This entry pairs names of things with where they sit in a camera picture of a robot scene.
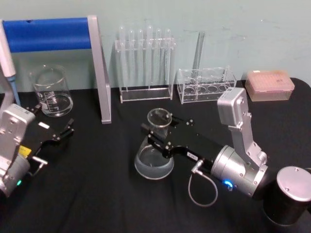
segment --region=black table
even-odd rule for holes
[[[268,165],[275,168],[311,166],[311,89],[303,81],[293,81],[295,90],[289,101],[248,100],[254,140],[268,154]],[[183,157],[175,157],[173,172],[163,180],[149,181],[138,175],[134,157],[144,138],[140,124],[156,107],[183,118],[192,117],[200,133],[232,146],[230,131],[221,125],[215,101],[181,105],[174,93],[173,101],[121,104],[119,90],[113,89],[112,124],[102,125],[96,90],[71,94],[74,107],[67,116],[39,118],[55,128],[74,118],[74,136],[66,145],[41,151],[39,157],[50,163],[32,180],[26,178],[1,205],[1,232],[311,231],[308,212],[294,226],[278,228],[264,216],[261,201],[238,191],[229,192],[220,183],[219,198],[212,207],[196,206],[187,191],[193,163]],[[23,106],[36,103],[33,93],[20,96]],[[208,202],[214,190],[196,178],[193,195]]]

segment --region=yellow label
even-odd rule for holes
[[[24,147],[24,146],[20,146],[19,147],[19,154],[21,154],[24,158],[27,158],[28,155],[30,154],[31,152],[31,149],[27,148],[27,147]]]

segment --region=white sticker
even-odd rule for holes
[[[198,161],[198,156],[195,156],[194,154],[191,154],[190,152],[187,153],[187,156],[191,159],[194,159],[195,161]]]
[[[49,125],[44,124],[43,122],[40,122],[38,125],[41,126],[41,127],[43,127],[43,128],[46,128],[47,130],[48,130],[49,127],[50,127]]]

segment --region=glass beaker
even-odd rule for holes
[[[65,68],[59,65],[42,65],[30,73],[42,112],[49,117],[69,113],[73,101],[66,82]]]
[[[171,114],[163,108],[155,108],[148,113],[147,119],[150,129],[165,139],[168,134],[168,127],[172,122]],[[159,180],[168,176],[173,167],[174,159],[164,158],[161,152],[148,144],[146,137],[135,157],[137,172],[147,179]]]

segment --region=blue bar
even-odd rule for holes
[[[87,18],[3,21],[11,52],[90,49]]]

